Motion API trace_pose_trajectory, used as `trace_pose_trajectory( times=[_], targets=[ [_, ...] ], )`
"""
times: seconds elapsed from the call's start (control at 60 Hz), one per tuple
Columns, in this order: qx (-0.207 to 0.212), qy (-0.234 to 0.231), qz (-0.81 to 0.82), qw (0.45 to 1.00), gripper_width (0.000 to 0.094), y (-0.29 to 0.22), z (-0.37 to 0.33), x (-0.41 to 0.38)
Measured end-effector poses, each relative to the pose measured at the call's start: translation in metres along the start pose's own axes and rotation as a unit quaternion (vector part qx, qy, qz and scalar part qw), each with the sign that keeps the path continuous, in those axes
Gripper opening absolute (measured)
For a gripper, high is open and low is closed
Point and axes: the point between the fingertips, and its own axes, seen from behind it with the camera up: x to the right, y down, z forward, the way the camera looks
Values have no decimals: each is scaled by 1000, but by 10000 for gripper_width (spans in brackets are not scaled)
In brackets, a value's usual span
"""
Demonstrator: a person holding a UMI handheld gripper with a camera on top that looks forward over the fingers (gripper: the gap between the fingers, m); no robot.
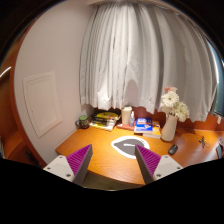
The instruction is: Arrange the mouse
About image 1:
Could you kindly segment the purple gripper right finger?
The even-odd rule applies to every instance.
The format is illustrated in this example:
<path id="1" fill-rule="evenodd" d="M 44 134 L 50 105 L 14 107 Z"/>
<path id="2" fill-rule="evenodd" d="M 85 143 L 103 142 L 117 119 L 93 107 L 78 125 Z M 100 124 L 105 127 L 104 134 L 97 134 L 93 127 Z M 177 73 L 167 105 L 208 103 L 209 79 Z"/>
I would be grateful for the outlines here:
<path id="1" fill-rule="evenodd" d="M 135 156 L 145 184 L 152 183 L 182 169 L 169 155 L 159 156 L 142 146 L 135 146 Z"/>

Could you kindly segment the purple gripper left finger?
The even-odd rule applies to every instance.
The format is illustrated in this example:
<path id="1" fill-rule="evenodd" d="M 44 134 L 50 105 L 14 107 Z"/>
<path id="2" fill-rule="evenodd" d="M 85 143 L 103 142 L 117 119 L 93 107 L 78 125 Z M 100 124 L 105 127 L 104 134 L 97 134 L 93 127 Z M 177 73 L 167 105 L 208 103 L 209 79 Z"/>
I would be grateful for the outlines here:
<path id="1" fill-rule="evenodd" d="M 81 186 L 92 155 L 92 145 L 87 145 L 68 156 L 57 156 L 44 170 Z"/>

